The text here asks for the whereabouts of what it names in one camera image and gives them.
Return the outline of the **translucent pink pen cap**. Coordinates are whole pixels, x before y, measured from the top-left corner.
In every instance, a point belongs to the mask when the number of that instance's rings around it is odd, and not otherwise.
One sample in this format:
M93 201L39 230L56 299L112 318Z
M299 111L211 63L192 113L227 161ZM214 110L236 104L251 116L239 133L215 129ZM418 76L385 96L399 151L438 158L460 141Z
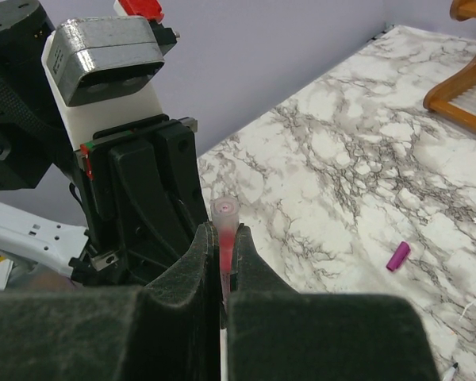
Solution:
M237 200L230 197L217 198L211 202L211 219L217 230L220 248L221 274L230 274L236 231L240 224L240 208Z

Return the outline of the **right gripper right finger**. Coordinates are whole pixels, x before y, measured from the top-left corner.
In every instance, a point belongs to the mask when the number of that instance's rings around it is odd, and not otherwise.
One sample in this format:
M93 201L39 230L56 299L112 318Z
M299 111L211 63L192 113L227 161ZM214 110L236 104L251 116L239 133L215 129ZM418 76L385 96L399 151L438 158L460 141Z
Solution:
M420 317L387 294L303 294L236 234L228 300L231 380L437 380Z

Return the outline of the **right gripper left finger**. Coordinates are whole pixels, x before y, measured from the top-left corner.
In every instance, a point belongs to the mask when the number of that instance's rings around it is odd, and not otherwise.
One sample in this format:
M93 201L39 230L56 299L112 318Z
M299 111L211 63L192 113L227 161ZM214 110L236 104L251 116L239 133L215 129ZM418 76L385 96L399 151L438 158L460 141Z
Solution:
M144 287L0 291L0 380L218 380L215 228Z

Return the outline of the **pink highlighter pen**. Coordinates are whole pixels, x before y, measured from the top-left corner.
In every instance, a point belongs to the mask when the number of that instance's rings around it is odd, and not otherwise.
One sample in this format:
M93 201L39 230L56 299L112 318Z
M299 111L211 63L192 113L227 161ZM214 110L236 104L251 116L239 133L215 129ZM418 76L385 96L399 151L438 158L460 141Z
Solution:
M221 310L221 379L228 380L228 349L227 349L227 328L228 328L228 298L231 293L231 272L225 271L221 274L222 290L222 310Z

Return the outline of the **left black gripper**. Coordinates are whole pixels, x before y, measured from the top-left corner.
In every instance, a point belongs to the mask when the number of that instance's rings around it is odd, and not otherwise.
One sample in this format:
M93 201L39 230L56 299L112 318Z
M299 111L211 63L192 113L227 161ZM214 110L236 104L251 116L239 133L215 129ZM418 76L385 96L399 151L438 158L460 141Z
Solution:
M189 249L209 220L192 117L165 114L95 133L79 148L88 224L79 259L85 286L146 285Z

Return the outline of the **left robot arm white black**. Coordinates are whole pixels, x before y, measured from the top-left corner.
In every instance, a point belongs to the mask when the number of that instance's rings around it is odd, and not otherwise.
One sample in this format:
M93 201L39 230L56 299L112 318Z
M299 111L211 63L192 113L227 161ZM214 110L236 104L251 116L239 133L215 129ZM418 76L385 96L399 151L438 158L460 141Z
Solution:
M157 1L54 26L38 1L0 1L0 191L69 179L84 226L0 203L0 255L85 286L150 283L208 219L198 123L162 110L152 78L178 34Z

